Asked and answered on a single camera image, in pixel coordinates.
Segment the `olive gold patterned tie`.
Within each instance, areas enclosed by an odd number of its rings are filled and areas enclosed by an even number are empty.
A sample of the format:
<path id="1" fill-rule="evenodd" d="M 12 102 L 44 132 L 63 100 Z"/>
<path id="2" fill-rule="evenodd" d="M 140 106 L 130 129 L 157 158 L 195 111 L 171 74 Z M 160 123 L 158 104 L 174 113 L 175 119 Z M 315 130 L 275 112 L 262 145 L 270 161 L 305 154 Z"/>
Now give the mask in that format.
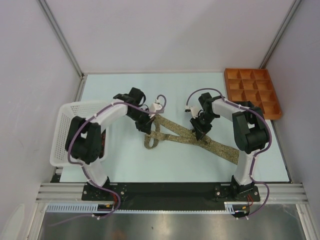
<path id="1" fill-rule="evenodd" d="M 155 130 L 152 130 L 150 134 L 144 135 L 144 147 L 148 150 L 157 147 L 161 141 L 171 141 L 201 147 L 235 165 L 238 164 L 240 151 L 234 147 L 219 143 L 208 136 L 197 140 L 193 130 L 179 125 L 159 114 L 155 116 L 153 124 Z"/>

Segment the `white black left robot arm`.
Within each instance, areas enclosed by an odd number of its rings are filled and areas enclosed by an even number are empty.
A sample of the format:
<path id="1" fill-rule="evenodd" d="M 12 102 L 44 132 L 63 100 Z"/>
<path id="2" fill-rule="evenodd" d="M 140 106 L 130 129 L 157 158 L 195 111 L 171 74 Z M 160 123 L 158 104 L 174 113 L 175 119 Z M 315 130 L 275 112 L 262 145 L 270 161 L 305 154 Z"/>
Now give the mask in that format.
<path id="1" fill-rule="evenodd" d="M 80 166 L 93 194 L 100 200 L 110 196 L 111 188 L 106 184 L 109 177 L 101 167 L 101 159 L 106 156 L 107 131 L 116 120 L 127 116 L 134 121 L 138 131 L 150 134 L 156 114 L 165 110 L 167 100 L 160 103 L 159 97 L 149 107 L 143 109 L 146 95 L 138 88 L 129 93 L 118 93 L 110 103 L 92 117 L 75 116 L 71 120 L 65 142 L 67 160 Z"/>

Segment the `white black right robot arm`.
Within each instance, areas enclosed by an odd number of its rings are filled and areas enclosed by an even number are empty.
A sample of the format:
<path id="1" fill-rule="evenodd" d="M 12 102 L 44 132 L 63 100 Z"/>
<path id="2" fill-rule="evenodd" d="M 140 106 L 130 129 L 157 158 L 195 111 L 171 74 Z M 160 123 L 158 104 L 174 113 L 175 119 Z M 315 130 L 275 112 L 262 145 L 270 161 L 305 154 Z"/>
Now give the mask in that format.
<path id="1" fill-rule="evenodd" d="M 253 171 L 257 155 L 271 146 L 270 128 L 261 108 L 249 101 L 231 102 L 222 95 L 212 97 L 208 92 L 203 93 L 198 101 L 200 109 L 188 103 L 185 106 L 185 111 L 192 115 L 190 123 L 198 141 L 212 129 L 214 119 L 224 117 L 232 122 L 239 155 L 235 174 L 231 177 L 230 194 L 235 200 L 242 201 L 255 185 Z"/>

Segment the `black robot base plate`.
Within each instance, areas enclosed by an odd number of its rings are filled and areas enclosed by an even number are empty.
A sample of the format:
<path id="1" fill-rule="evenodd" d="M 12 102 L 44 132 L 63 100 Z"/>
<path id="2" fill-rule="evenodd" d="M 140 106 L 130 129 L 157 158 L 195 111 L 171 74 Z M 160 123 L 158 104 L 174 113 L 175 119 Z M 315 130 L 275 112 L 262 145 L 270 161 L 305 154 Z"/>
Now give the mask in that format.
<path id="1" fill-rule="evenodd" d="M 108 183 L 108 190 L 101 190 L 86 183 L 82 190 L 83 201 L 112 201 L 115 193 L 122 202 L 134 197 L 204 197 L 224 202 L 259 202 L 261 200 L 257 186 L 248 191 L 236 193 L 230 183 L 224 182 L 118 182 Z"/>

